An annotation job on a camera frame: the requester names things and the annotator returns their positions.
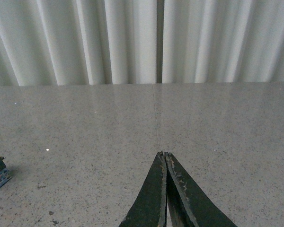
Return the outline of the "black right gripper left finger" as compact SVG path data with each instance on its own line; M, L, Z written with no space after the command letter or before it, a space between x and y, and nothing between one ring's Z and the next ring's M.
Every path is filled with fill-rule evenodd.
M136 200L119 226L165 227L167 225L167 165L159 152Z

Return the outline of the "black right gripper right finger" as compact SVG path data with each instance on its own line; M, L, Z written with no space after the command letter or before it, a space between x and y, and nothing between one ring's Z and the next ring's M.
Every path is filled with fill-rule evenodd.
M202 191L175 156L164 154L167 164L167 197L174 227L235 227Z

